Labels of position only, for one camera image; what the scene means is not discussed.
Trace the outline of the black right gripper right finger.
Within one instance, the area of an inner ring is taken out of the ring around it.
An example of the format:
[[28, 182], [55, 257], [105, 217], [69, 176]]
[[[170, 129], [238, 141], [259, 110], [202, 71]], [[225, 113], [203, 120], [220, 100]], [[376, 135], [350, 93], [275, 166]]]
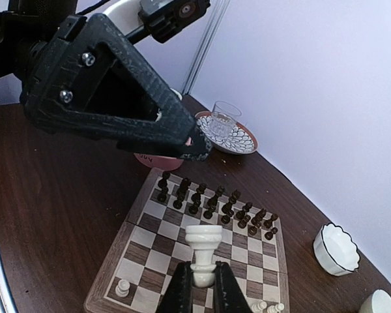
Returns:
[[215, 313], [251, 312], [230, 265], [222, 261], [216, 262], [214, 270], [213, 309]]

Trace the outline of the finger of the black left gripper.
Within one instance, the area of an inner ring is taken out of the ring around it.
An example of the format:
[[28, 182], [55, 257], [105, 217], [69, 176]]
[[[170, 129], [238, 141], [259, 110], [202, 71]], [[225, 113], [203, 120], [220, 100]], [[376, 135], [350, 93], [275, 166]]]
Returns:
[[106, 15], [91, 16], [84, 30], [96, 56], [84, 79], [92, 84], [86, 88], [92, 95], [84, 102], [84, 112], [159, 121], [160, 102], [180, 101]]
[[114, 140], [119, 149], [134, 153], [205, 160], [212, 144], [198, 129], [190, 112], [178, 100], [162, 101], [159, 105], [162, 113], [159, 121], [76, 112], [55, 101], [41, 105], [27, 101], [23, 111], [29, 122], [50, 134], [61, 132], [93, 140]]

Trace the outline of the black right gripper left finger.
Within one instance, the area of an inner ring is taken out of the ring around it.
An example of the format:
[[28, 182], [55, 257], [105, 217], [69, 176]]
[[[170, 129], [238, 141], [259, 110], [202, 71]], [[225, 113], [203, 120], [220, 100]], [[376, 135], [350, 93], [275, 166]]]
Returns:
[[191, 262], [177, 264], [167, 290], [162, 297], [156, 313], [191, 313], [193, 272]]

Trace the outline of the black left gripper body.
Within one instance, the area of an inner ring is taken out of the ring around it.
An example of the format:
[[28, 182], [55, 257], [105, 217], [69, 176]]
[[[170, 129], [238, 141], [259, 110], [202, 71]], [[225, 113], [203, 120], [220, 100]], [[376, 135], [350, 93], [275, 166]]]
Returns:
[[75, 1], [11, 1], [0, 12], [0, 78], [22, 82], [26, 118], [42, 130], [113, 130], [114, 24]]

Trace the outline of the white rook chess piece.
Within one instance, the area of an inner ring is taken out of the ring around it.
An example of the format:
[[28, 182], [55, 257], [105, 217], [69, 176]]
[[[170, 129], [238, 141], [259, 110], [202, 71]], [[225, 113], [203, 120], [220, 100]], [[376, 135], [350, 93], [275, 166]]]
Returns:
[[192, 225], [185, 228], [185, 240], [194, 251], [195, 262], [191, 264], [194, 286], [209, 288], [214, 284], [213, 254], [222, 242], [222, 226]]

